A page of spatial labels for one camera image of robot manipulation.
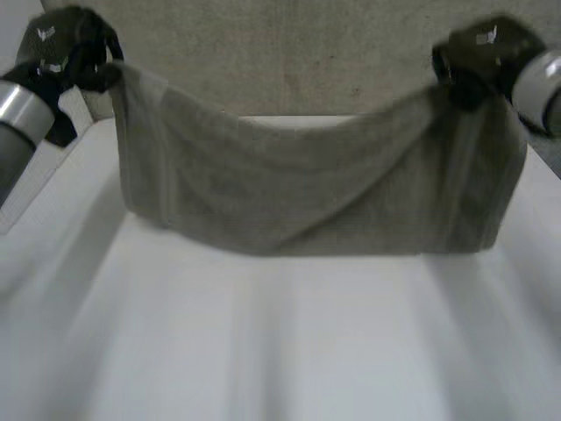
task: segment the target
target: white logo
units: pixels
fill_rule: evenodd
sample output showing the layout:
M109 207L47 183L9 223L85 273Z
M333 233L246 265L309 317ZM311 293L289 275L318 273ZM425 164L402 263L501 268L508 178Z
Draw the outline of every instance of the white logo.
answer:
M37 34L39 35L39 38L43 42L45 42L47 39L51 38L54 35L55 32L56 31L54 30L54 26L51 26L49 29L47 29L45 31L41 31L39 28L37 28Z
M494 44L495 40L497 39L497 25L494 26L492 31L487 33L480 33L479 35L475 36L475 43L478 46L483 44Z

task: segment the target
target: towel fold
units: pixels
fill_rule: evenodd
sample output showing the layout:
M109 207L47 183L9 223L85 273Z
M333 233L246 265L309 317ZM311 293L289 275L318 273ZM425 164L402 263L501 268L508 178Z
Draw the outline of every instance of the towel fold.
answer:
M338 125L290 129L115 65L128 208L241 253L477 252L494 243L526 156L501 98L464 113L435 86Z

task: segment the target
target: concrete wall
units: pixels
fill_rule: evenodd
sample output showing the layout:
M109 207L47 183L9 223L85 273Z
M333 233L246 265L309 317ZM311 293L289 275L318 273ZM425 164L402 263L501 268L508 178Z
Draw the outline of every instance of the concrete wall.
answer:
M433 43L495 11L561 41L558 0L79 3L116 27L129 60L237 114L346 114L382 106L434 80Z

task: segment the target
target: towel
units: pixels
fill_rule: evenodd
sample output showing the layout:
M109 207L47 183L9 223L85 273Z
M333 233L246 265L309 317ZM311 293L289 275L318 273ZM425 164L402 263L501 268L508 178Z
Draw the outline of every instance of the towel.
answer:
M526 156L524 129L499 97L467 113L434 86L337 125L280 128L113 65L123 73L111 98L127 207L239 253L489 248Z

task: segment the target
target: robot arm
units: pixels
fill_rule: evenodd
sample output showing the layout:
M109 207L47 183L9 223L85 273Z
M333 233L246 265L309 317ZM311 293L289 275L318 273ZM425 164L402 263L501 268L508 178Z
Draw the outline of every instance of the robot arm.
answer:
M503 95L530 128L561 136L561 50L548 50L528 28L497 16L452 32L432 52L450 100L474 110Z
M27 26L16 66L0 76L0 206L43 139L66 147L76 137L59 98L77 86L104 92L120 74L104 66L109 48L123 59L115 31L77 6L35 18Z

